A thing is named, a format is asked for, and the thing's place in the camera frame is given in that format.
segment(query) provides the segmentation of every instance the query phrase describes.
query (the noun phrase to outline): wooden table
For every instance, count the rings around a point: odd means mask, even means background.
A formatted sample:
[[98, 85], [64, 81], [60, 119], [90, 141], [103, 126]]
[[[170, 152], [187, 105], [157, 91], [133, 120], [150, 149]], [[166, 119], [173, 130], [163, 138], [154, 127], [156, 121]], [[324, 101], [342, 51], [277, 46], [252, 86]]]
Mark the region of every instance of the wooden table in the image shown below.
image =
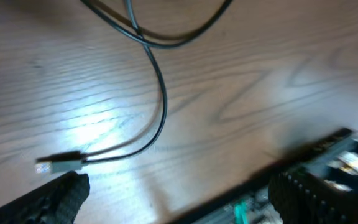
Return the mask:
[[[122, 1], [105, 3], [124, 15]], [[175, 35], [221, 3], [134, 6], [141, 26]], [[165, 223], [288, 149], [358, 129], [358, 1], [236, 0], [201, 38], [153, 51], [168, 86], [165, 129], [138, 157], [82, 170], [91, 195], [76, 223]], [[36, 175], [35, 158], [130, 140], [158, 100], [142, 47], [79, 1], [1, 0], [0, 206], [59, 176]]]

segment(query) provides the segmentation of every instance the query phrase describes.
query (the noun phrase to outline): green object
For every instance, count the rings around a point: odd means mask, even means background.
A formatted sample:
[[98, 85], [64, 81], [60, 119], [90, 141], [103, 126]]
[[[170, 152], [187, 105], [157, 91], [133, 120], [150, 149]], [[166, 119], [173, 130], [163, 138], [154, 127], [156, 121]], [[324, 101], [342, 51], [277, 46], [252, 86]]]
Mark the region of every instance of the green object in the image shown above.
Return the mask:
[[247, 202], [245, 200], [234, 205], [234, 216], [236, 217], [236, 224], [248, 224]]

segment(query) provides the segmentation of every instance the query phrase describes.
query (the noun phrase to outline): usb connector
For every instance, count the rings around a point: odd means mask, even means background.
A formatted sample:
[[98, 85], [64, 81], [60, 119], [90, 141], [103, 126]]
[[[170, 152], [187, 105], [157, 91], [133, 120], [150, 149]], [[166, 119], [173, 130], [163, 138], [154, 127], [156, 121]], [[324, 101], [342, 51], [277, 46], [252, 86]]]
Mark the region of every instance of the usb connector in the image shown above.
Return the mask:
[[81, 170], [83, 166], [83, 155], [81, 152], [67, 152], [37, 159], [35, 172], [37, 174], [54, 174], [57, 172]]

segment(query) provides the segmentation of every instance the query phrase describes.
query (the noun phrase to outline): wooden surface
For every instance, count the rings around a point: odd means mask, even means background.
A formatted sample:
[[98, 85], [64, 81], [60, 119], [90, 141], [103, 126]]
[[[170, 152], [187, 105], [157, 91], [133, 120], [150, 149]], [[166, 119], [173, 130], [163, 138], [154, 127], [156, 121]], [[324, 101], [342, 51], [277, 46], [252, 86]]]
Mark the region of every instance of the wooden surface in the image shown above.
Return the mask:
[[[104, 2], [124, 14], [122, 1]], [[143, 27], [175, 35], [221, 2], [134, 6]], [[165, 223], [289, 148], [358, 129], [358, 1], [236, 0], [201, 38], [154, 53], [169, 95], [161, 138], [85, 167], [91, 195], [76, 223]], [[128, 141], [158, 98], [142, 47], [79, 1], [0, 0], [0, 206], [58, 176], [36, 175], [35, 158]]]

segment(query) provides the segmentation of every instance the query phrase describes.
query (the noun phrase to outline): cable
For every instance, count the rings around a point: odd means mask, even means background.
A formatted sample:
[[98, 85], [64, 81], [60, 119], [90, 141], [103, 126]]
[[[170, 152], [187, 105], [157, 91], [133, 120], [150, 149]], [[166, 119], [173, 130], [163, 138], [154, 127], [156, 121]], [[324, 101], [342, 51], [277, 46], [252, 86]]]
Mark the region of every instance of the cable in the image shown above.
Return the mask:
[[135, 30], [136, 35], [129, 32], [125, 28], [121, 27], [118, 23], [111, 20], [108, 16], [106, 16], [103, 12], [101, 12], [97, 7], [92, 5], [88, 0], [81, 0], [86, 6], [88, 6], [96, 15], [98, 15], [100, 18], [102, 18], [104, 21], [106, 21], [111, 27], [118, 30], [120, 33], [126, 35], [127, 37], [131, 38], [132, 40], [135, 40], [143, 45], [143, 48], [145, 50], [145, 53], [150, 59], [151, 64], [153, 65], [153, 68], [155, 70], [155, 73], [158, 78], [158, 82], [160, 84], [161, 94], [162, 94], [162, 115], [160, 124], [158, 126], [157, 131], [151, 138], [151, 140], [141, 147], [140, 149], [130, 152], [128, 154], [122, 155], [122, 156], [114, 156], [114, 157], [107, 157], [103, 159], [94, 159], [94, 160], [88, 160], [89, 157], [104, 154], [106, 152], [113, 151], [117, 149], [117, 147], [110, 147], [107, 149], [103, 149], [99, 152], [92, 152], [89, 154], [81, 154], [81, 152], [75, 151], [75, 152], [68, 152], [63, 154], [56, 154], [51, 155], [50, 157], [40, 158], [37, 159], [37, 163], [35, 165], [36, 173], [54, 173], [54, 172], [63, 172], [64, 170], [79, 170], [83, 166], [89, 165], [89, 164], [96, 164], [96, 163], [102, 163], [102, 162], [111, 162], [111, 161], [118, 161], [121, 159], [127, 159], [132, 156], [136, 156], [142, 152], [144, 152], [146, 149], [148, 149], [153, 143], [156, 142], [158, 137], [160, 136], [163, 126], [165, 124], [165, 120], [167, 119], [167, 112], [168, 112], [168, 96], [167, 96], [167, 88], [164, 83], [164, 79], [162, 76], [162, 72], [160, 70], [160, 67], [158, 66], [158, 63], [151, 51], [151, 47], [160, 48], [160, 49], [170, 49], [174, 47], [180, 47], [184, 44], [187, 44], [191, 42], [192, 40], [199, 37], [201, 34], [203, 34], [205, 31], [207, 31], [223, 14], [223, 12], [229, 7], [230, 3], [232, 3], [232, 0], [225, 0], [222, 6], [219, 8], [219, 10], [214, 14], [214, 16], [208, 20], [204, 25], [202, 25], [199, 29], [195, 30], [194, 32], [191, 32], [191, 35], [189, 38], [177, 42], [175, 44], [159, 44], [156, 42], [151, 42], [147, 39], [145, 39], [141, 28], [139, 27], [134, 10], [132, 7], [132, 1], [131, 0], [125, 0], [125, 6], [126, 11], [129, 16], [129, 19], [132, 24], [132, 28]]

